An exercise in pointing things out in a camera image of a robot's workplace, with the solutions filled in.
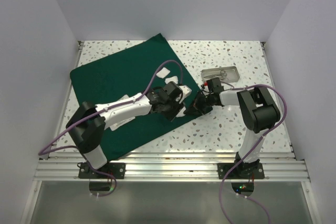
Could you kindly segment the white gauze pad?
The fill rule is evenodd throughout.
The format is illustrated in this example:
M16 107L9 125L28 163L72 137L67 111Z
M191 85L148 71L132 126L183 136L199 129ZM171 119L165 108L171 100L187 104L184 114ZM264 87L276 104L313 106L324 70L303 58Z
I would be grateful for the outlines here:
M160 71L157 72L156 76L161 79L165 79L166 76L168 76L170 73L170 70L166 67L163 67Z
M165 79L165 83L168 84L170 82L173 82L175 84L178 84L178 77L177 76L172 76L172 77L169 77L169 78L166 78Z
M185 113L184 113L185 110L186 110L185 107L182 108L182 109L179 111L179 113L176 115L176 117L177 117L177 118L181 118L181 117L185 116Z

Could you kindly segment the small silver scissors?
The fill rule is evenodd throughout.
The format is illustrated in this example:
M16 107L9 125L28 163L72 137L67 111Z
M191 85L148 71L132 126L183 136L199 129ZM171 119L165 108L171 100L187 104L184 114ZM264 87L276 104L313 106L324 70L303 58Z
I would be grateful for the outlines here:
M208 78L220 78L220 79L227 79L227 73L225 70L221 70L220 72L216 73L216 74L212 74L207 76Z

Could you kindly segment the silver forceps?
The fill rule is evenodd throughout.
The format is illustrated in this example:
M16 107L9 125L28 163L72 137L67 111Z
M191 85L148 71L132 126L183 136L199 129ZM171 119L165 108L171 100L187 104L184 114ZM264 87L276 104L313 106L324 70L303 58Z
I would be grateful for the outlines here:
M208 78L208 79L220 78L220 79L223 79L223 80L227 80L227 72L226 71L220 71L219 73L216 73L216 74L207 75L204 78Z

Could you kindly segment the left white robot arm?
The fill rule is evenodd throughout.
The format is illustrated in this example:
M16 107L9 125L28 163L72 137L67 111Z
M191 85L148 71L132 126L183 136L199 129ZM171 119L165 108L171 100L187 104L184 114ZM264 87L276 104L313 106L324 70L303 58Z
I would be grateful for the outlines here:
M90 163L90 171L97 178L109 172L108 159L101 141L104 131L130 118L160 113L172 121L185 110L184 100L191 94L188 86L169 82L156 90L147 88L143 93L107 104L83 102L66 125L80 154Z

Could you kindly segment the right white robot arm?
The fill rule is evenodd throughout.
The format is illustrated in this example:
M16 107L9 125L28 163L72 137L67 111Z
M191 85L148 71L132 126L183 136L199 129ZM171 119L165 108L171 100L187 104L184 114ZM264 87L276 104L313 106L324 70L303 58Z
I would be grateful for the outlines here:
M207 80L203 86L208 90L198 91L184 114L204 115L214 106L240 108L246 132L233 168L236 176L246 178L258 166L264 138L284 120L269 91L279 93L265 84L225 90L218 77Z

